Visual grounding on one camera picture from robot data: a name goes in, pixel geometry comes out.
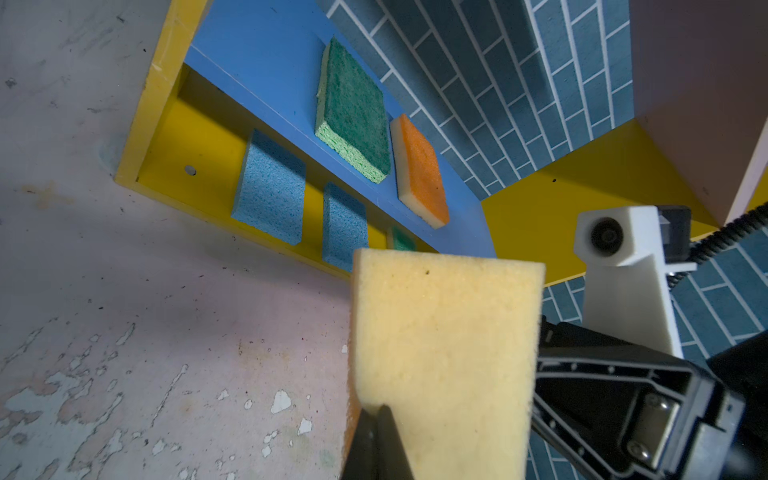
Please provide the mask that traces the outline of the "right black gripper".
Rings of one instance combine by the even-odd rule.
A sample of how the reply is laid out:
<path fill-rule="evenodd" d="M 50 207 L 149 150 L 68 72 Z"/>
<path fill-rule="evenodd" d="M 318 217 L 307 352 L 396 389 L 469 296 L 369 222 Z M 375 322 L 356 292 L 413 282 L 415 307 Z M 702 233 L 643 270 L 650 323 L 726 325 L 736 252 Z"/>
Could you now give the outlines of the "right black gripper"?
<path fill-rule="evenodd" d="M 532 429 L 587 479 L 764 479 L 767 335 L 699 366 L 542 321 Z"/>

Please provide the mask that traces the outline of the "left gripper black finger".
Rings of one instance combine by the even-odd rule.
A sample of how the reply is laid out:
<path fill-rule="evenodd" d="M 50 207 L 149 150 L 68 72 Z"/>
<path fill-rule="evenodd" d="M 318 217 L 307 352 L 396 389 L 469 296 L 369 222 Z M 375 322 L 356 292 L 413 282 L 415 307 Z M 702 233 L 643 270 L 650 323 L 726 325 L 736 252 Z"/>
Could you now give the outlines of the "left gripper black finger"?
<path fill-rule="evenodd" d="M 376 414 L 362 410 L 340 478 L 342 480 L 413 480 L 414 476 L 391 408 Z"/>

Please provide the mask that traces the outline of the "pale yellow sponge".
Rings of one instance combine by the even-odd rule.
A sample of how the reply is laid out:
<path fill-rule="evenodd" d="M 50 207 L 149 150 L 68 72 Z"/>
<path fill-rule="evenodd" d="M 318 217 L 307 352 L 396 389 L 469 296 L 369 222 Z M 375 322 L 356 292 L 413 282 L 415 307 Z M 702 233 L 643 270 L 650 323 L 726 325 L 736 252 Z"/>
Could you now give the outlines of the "pale yellow sponge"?
<path fill-rule="evenodd" d="M 521 479 L 546 268 L 360 249 L 352 273 L 352 386 L 388 407 L 418 479 Z"/>

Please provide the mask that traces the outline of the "bright green sponge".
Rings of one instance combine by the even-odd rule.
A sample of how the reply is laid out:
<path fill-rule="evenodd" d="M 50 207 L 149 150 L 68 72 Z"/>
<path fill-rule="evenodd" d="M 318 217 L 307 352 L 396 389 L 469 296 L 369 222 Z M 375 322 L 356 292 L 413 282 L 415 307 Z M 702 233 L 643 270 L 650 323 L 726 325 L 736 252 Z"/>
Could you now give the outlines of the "bright green sponge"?
<path fill-rule="evenodd" d="M 416 251 L 415 242 L 410 236 L 396 226 L 389 228 L 387 232 L 387 247 L 397 251 Z"/>

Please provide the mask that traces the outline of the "orange sponge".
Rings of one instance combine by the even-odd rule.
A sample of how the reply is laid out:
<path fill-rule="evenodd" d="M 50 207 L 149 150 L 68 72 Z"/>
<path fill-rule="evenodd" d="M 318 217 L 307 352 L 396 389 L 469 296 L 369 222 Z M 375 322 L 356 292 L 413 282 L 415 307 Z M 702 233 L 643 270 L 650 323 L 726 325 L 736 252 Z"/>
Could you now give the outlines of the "orange sponge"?
<path fill-rule="evenodd" d="M 405 114 L 390 131 L 399 200 L 431 228 L 446 226 L 450 213 L 434 148 Z"/>

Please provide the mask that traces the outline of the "dark green scrub sponge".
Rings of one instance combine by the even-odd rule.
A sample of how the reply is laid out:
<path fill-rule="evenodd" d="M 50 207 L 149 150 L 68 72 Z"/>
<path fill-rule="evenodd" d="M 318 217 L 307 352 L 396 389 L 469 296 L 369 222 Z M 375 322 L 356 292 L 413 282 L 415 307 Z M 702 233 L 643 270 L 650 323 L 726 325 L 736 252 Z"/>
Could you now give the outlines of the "dark green scrub sponge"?
<path fill-rule="evenodd" d="M 383 93 L 335 37 L 322 54 L 315 135 L 368 181 L 391 173 Z"/>

